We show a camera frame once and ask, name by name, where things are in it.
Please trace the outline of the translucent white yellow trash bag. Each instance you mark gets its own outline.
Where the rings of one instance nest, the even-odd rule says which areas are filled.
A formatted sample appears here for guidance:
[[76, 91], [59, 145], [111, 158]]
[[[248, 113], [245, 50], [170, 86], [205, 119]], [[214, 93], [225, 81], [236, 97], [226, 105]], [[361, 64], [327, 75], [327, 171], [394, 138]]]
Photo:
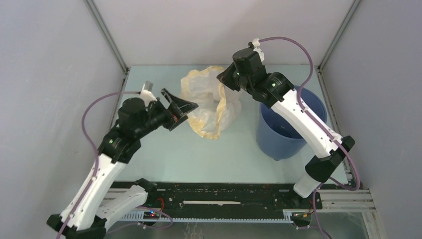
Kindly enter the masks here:
[[209, 66], [201, 71], [191, 70], [181, 79], [181, 98], [198, 104], [188, 114], [188, 123], [205, 139], [218, 139], [242, 109], [241, 92], [229, 89], [216, 78], [224, 70], [222, 66]]

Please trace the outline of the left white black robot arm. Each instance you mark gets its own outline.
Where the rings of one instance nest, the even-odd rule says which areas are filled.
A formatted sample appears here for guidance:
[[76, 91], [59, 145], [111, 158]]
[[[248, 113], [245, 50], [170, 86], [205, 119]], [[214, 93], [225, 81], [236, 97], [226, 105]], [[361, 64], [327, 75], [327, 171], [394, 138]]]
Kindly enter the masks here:
[[132, 209], [156, 204], [157, 193], [147, 180], [135, 183], [107, 204], [103, 204], [103, 199], [117, 175], [141, 148], [143, 137], [160, 127], [174, 130], [198, 107], [166, 89], [161, 94], [169, 103], [167, 107], [150, 90], [129, 93], [118, 109], [114, 126], [99, 146], [93, 146], [95, 160], [79, 191], [66, 209], [47, 220], [58, 238], [102, 239]]

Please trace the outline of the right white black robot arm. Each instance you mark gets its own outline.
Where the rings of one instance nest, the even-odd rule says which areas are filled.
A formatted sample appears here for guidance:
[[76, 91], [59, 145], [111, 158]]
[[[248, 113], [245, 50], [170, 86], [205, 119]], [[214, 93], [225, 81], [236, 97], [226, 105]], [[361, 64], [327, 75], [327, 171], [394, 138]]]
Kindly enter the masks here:
[[239, 50], [232, 59], [233, 62], [218, 74], [217, 79], [231, 90], [246, 91], [254, 100], [284, 118], [315, 153], [289, 195], [291, 205], [302, 208], [309, 202], [309, 195], [330, 179], [334, 170], [349, 156], [355, 140], [330, 129], [283, 74], [268, 73], [263, 65], [264, 53], [259, 47]]

